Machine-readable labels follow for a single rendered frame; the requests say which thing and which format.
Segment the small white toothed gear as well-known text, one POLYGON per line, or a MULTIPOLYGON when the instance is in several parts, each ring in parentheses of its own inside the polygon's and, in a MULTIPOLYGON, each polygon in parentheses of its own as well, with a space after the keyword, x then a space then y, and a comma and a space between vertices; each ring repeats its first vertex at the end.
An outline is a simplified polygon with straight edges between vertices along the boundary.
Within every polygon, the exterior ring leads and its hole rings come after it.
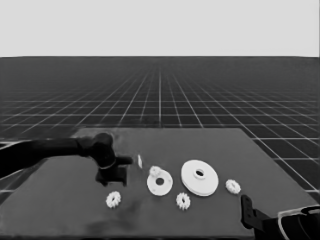
POLYGON ((121 194, 118 191, 113 191, 106 197, 106 205, 109 208, 116 208, 121 203, 121 194))
POLYGON ((160 174, 161 174, 161 171, 162 169, 159 167, 159 166, 152 166, 150 169, 149 169, 149 174, 156 178, 158 177, 160 174))
POLYGON ((231 194, 237 195, 241 192, 240 184, 233 179, 228 179, 225 183, 225 187, 231 194))
POLYGON ((176 204, 181 210, 188 210, 191 205, 190 197, 186 193, 179 193, 176 197, 176 204))

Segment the large thick white disc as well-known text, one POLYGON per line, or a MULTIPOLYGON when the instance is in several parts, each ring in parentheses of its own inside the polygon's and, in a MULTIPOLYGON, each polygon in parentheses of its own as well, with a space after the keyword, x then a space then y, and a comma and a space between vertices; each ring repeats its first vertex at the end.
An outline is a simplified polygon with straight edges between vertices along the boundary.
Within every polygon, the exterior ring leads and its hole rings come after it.
POLYGON ((219 185, 214 168, 207 162, 196 159, 188 160, 182 165, 181 180, 190 192, 201 197, 212 195, 219 185))

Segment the white round carrier with pins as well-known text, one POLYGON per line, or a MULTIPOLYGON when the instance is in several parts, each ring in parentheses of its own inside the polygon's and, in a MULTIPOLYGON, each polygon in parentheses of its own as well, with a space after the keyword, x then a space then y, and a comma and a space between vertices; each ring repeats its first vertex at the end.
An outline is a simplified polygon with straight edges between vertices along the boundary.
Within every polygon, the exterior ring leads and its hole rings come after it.
POLYGON ((147 178, 147 187, 155 196, 164 196, 170 192, 173 186, 173 178, 169 172, 162 169, 161 174, 154 178, 150 174, 147 178))

